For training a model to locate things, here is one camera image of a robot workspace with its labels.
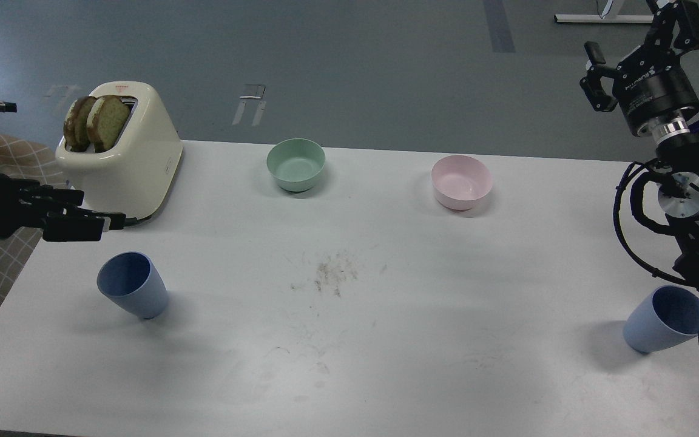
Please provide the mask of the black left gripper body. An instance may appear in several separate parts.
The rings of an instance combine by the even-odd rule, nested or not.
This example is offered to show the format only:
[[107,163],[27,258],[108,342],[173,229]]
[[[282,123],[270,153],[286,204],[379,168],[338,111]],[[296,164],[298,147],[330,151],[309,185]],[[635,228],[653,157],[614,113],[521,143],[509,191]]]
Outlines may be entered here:
[[51,212],[79,215],[84,193],[33,180],[17,180],[19,186],[9,197],[4,215],[4,233],[13,234],[21,228],[40,229]]

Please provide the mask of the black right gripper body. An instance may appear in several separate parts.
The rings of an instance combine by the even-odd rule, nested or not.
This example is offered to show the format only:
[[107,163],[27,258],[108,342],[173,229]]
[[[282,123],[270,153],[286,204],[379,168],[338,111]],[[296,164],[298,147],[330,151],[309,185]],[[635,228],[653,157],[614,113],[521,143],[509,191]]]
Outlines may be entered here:
[[636,137],[649,136],[649,122],[673,113],[689,121],[699,112],[699,97],[676,50],[650,50],[643,43],[618,63],[620,77],[614,81],[613,96]]

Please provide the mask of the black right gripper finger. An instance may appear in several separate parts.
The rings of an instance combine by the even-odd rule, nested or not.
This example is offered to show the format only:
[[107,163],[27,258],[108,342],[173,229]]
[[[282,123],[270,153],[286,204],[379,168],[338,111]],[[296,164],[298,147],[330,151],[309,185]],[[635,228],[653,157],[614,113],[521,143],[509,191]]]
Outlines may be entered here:
[[652,24],[647,33],[650,50],[699,50],[699,6],[694,1],[648,1]]
[[586,41],[584,50],[588,63],[586,64],[586,75],[579,82],[580,88],[594,111],[611,112],[618,105],[618,100],[610,92],[605,91],[602,79],[616,80],[620,77],[620,70],[607,65],[598,42]]

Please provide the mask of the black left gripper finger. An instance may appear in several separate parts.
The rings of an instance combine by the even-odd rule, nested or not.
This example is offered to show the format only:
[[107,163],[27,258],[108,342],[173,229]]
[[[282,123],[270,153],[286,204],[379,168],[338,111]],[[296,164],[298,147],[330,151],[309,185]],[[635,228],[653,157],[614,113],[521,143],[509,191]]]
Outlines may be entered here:
[[121,230],[127,217],[90,211],[85,214],[49,213],[42,227],[42,239],[47,242],[97,242],[103,233]]

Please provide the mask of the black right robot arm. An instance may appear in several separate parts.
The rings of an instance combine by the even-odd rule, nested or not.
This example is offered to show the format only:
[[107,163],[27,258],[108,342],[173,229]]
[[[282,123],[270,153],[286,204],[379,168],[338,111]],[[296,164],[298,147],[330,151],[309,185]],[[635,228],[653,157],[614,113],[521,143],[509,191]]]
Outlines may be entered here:
[[[584,44],[588,62],[579,85],[597,112],[621,108],[630,133],[650,136],[653,160],[631,163],[616,186],[612,219],[621,246],[653,277],[699,291],[699,99],[680,64],[699,50],[699,6],[693,1],[649,1],[652,15],[644,41],[616,66],[608,66],[598,42]],[[630,213],[639,225],[677,241],[674,274],[632,251],[620,222],[629,191]]]

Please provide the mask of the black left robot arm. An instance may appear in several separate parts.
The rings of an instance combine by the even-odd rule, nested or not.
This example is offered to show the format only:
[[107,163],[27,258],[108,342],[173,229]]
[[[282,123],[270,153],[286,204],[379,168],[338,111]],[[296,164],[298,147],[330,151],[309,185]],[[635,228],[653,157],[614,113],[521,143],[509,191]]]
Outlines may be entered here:
[[97,242],[104,232],[134,224],[122,213],[83,208],[84,197],[83,191],[0,174],[0,240],[32,228],[47,242]]

